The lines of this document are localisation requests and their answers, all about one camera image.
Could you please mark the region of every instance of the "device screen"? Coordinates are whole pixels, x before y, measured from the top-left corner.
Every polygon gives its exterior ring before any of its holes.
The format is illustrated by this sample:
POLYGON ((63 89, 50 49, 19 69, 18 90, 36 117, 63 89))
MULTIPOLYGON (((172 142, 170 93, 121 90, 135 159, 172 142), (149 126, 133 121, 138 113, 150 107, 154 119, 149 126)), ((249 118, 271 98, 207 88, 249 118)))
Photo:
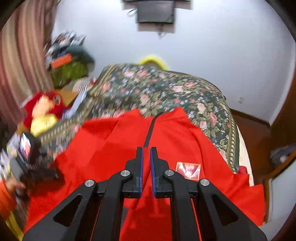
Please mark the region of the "device screen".
POLYGON ((23 133, 22 138, 20 139, 20 152, 22 156, 28 160, 29 154, 31 151, 31 144, 29 139, 26 137, 26 135, 23 133))

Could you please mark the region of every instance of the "baseboard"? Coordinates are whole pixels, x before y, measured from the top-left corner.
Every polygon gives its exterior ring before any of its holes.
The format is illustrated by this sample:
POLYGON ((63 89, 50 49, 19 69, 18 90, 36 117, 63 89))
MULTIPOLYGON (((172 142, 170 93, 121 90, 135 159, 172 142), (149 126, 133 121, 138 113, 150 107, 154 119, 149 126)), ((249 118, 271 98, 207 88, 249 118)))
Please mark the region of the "baseboard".
POLYGON ((248 119, 248 120, 252 120, 252 121, 255 121, 255 122, 258 122, 258 123, 261 123, 261 124, 264 124, 266 125, 268 128, 270 128, 270 124, 269 122, 265 121, 265 120, 262 120, 262 119, 259 119, 257 117, 254 117, 254 116, 251 116, 251 115, 248 115, 246 113, 243 113, 243 112, 240 112, 238 110, 234 110, 234 109, 230 109, 231 110, 231 113, 234 114, 234 115, 238 115, 240 117, 243 117, 245 119, 248 119))

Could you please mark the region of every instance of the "black zipper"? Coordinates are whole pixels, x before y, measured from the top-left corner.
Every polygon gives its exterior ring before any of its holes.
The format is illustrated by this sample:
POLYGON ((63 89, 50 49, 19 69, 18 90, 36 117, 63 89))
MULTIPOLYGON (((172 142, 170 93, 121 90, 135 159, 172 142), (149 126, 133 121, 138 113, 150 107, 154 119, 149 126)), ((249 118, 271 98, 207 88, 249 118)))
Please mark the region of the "black zipper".
POLYGON ((150 125, 149 130, 148 130, 148 134, 147 134, 146 139, 145 139, 144 147, 148 147, 149 146, 149 142, 150 142, 150 139, 151 139, 152 131, 153 131, 153 128, 154 128, 154 123, 155 123, 157 117, 159 117, 161 114, 162 114, 162 112, 158 113, 152 119, 151 125, 150 125))

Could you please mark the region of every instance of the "triangular cutout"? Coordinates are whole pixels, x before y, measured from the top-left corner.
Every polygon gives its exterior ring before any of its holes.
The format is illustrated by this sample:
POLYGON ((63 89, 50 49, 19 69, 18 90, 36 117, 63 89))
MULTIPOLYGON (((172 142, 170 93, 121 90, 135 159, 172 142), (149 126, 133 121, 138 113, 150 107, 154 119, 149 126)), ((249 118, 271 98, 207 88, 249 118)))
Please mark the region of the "triangular cutout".
POLYGON ((69 227, 74 219, 74 215, 81 200, 82 195, 78 195, 76 198, 74 198, 66 207, 64 207, 54 216, 54 221, 64 225, 65 227, 69 227))
POLYGON ((223 226, 236 222, 239 219, 234 211, 232 211, 217 195, 212 195, 212 200, 223 226))

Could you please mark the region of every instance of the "wall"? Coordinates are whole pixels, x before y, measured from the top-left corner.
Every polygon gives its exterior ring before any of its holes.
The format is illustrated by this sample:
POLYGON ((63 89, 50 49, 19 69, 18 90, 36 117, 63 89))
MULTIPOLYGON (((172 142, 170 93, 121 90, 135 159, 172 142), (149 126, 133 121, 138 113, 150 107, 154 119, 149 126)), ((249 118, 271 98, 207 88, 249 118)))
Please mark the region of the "wall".
POLYGON ((267 224, 261 229, 271 240, 281 229, 296 203, 296 161, 271 182, 271 210, 267 224))
POLYGON ((104 66, 162 58, 170 70, 202 77, 227 97, 230 108, 273 121, 294 70, 295 42, 264 0, 192 0, 176 9, 174 28, 160 38, 152 25, 136 24, 121 0, 62 0, 53 36, 87 35, 84 46, 104 66), (238 103, 244 97, 243 104, 238 103))

